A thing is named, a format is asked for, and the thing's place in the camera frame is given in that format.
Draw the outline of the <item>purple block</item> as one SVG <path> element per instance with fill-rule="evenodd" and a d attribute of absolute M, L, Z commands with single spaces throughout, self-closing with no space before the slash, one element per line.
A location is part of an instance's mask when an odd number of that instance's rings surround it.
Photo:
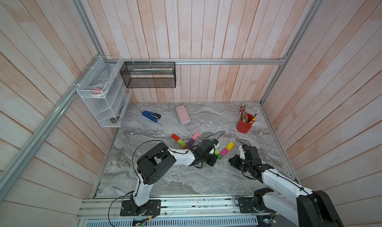
<path fill-rule="evenodd" d="M 193 144 L 195 143 L 195 139 L 191 138 L 188 142 L 187 142 L 187 146 L 191 147 L 193 146 Z"/>

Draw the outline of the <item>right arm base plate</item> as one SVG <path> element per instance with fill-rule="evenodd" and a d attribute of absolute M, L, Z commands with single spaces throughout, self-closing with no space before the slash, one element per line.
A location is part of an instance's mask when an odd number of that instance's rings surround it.
<path fill-rule="evenodd" d="M 275 213 L 274 210 L 265 207 L 264 203 L 257 198 L 237 196 L 234 202 L 242 214 Z"/>

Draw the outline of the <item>magenta block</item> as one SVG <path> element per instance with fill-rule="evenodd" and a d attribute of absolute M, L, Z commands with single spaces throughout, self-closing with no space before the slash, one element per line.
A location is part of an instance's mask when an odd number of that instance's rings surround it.
<path fill-rule="evenodd" d="M 228 152 L 229 150 L 225 148 L 223 151 L 220 152 L 220 155 L 224 157 L 225 155 L 227 155 Z"/>

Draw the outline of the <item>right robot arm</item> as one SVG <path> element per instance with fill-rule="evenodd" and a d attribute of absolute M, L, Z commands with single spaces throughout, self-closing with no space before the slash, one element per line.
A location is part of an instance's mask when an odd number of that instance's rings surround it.
<path fill-rule="evenodd" d="M 229 159 L 250 180 L 258 180 L 265 188 L 253 197 L 237 197 L 235 202 L 242 214 L 278 213 L 298 227 L 341 227 L 343 223 L 324 191 L 313 191 L 285 177 L 273 166 L 262 163 L 258 150 L 246 144 L 240 154 Z"/>

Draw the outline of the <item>pink block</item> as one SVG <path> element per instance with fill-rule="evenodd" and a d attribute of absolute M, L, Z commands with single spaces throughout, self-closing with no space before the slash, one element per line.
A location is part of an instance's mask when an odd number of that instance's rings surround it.
<path fill-rule="evenodd" d="M 194 140 L 196 140 L 198 137 L 199 137 L 199 133 L 198 132 L 196 132 L 194 135 L 193 135 L 193 137 L 192 137 L 192 139 L 194 139 Z"/>

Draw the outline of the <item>lime green block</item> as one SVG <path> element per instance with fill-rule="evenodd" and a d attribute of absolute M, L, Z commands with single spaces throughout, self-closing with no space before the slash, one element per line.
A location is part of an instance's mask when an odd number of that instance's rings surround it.
<path fill-rule="evenodd" d="M 182 139 L 179 139 L 177 142 L 178 142 L 178 144 L 179 144 L 181 147 L 185 147 L 185 146 L 187 145 Z"/>

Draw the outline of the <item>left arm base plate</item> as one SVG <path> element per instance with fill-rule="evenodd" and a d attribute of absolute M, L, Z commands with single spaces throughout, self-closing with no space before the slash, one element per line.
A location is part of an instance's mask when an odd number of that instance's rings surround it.
<path fill-rule="evenodd" d="M 120 215 L 123 217 L 130 216 L 152 216 L 160 215 L 161 200 L 149 200 L 146 204 L 138 207 L 133 200 L 124 200 Z"/>

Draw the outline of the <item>yellow block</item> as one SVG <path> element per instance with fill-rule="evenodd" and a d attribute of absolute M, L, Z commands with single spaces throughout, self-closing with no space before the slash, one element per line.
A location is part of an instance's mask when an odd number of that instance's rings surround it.
<path fill-rule="evenodd" d="M 230 142 L 230 143 L 228 144 L 228 146 L 226 147 L 226 149 L 227 149 L 228 151 L 231 151 L 233 147 L 234 147 L 234 143 Z"/>

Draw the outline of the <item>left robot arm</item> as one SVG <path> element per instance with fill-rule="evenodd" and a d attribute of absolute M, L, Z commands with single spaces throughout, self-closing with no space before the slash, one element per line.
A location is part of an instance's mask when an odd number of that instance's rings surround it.
<path fill-rule="evenodd" d="M 215 154 L 217 146 L 216 141 L 206 139 L 194 147 L 173 149 L 160 141 L 136 162 L 138 183 L 132 194 L 135 205 L 141 207 L 149 201 L 152 186 L 174 165 L 198 166 L 205 163 L 214 166 L 218 159 Z"/>

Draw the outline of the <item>long red block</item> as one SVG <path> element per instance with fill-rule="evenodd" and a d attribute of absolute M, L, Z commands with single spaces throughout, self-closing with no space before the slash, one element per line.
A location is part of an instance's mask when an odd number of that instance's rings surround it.
<path fill-rule="evenodd" d="M 175 140 L 175 141 L 179 141 L 180 138 L 176 135 L 176 134 L 172 134 L 172 138 Z"/>

